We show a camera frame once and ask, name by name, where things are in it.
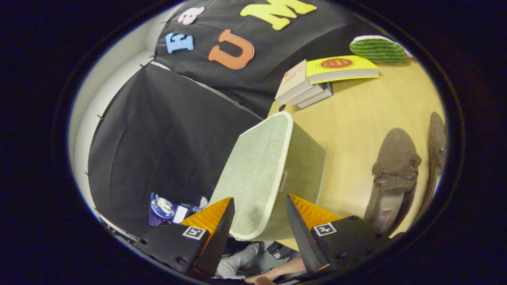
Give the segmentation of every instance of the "colorful letter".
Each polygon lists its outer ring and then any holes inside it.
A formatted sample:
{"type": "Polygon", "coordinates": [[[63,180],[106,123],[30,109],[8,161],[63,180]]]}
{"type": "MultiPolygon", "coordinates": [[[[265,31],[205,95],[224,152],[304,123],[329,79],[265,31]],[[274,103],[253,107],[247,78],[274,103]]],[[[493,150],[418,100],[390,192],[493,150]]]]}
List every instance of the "colorful letter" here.
{"type": "Polygon", "coordinates": [[[188,49],[189,51],[194,49],[194,38],[189,35],[184,40],[184,34],[174,35],[170,33],[165,36],[165,45],[167,46],[167,52],[172,53],[175,50],[188,49]]]}
{"type": "Polygon", "coordinates": [[[220,50],[219,46],[214,46],[208,55],[209,61],[217,61],[230,69],[240,69],[244,67],[254,57],[254,46],[247,40],[231,34],[231,30],[224,30],[219,36],[219,42],[229,42],[238,46],[243,52],[240,56],[234,57],[220,50]]]}
{"type": "Polygon", "coordinates": [[[306,14],[317,7],[306,4],[298,0],[267,0],[270,4],[251,4],[243,8],[239,13],[241,16],[252,15],[263,19],[273,25],[273,29],[281,30],[287,26],[290,21],[286,18],[278,18],[274,15],[297,18],[297,16],[287,6],[293,8],[299,14],[306,14]]]}
{"type": "Polygon", "coordinates": [[[183,25],[190,25],[192,24],[195,19],[197,19],[198,15],[201,15],[202,12],[204,12],[206,8],[200,7],[200,8],[190,8],[183,12],[183,14],[178,18],[178,22],[183,22],[183,25]]]}

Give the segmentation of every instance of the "blue package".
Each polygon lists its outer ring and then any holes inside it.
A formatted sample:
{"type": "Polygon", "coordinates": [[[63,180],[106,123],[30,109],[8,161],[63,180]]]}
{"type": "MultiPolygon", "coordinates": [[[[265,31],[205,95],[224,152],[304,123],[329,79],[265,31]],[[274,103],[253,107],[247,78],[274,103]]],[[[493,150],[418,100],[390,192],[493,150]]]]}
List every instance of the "blue package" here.
{"type": "Polygon", "coordinates": [[[158,226],[164,221],[181,223],[186,217],[200,211],[201,208],[191,204],[177,205],[158,194],[152,192],[150,197],[149,224],[158,226]]]}

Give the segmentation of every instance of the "yellow book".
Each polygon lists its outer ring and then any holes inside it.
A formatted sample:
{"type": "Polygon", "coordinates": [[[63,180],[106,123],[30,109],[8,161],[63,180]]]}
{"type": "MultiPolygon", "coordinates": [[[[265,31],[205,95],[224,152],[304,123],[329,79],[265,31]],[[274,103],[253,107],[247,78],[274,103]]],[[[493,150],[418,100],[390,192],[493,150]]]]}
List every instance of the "yellow book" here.
{"type": "Polygon", "coordinates": [[[311,84],[358,78],[378,78],[379,68],[357,55],[335,56],[306,62],[311,84]]]}

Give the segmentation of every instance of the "wooden table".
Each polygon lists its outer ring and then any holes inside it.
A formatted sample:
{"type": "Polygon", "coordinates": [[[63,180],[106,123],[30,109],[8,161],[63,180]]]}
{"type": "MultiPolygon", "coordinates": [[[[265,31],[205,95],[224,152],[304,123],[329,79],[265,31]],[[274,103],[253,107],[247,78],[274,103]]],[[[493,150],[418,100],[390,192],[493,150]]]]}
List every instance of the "wooden table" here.
{"type": "MultiPolygon", "coordinates": [[[[319,206],[339,217],[363,217],[373,187],[372,166],[389,130],[401,128],[422,158],[412,207],[392,234],[406,231],[422,205],[429,178],[429,118],[445,120],[438,92],[424,68],[414,60],[378,64],[381,78],[335,81],[334,95],[300,110],[288,102],[284,111],[328,152],[319,206]]],[[[269,115],[281,104],[271,106],[269,115]]],[[[298,249],[295,239],[278,242],[298,249]]]]}

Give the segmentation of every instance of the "green fabric storage box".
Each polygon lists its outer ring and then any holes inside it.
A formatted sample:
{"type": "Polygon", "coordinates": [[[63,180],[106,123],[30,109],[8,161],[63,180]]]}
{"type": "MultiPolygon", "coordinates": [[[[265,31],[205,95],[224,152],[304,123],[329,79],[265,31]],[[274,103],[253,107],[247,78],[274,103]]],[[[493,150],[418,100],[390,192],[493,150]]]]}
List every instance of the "green fabric storage box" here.
{"type": "Polygon", "coordinates": [[[291,238],[285,197],[318,204],[326,155],[289,113],[276,113],[238,137],[209,204],[234,198],[237,240],[291,238]]]}

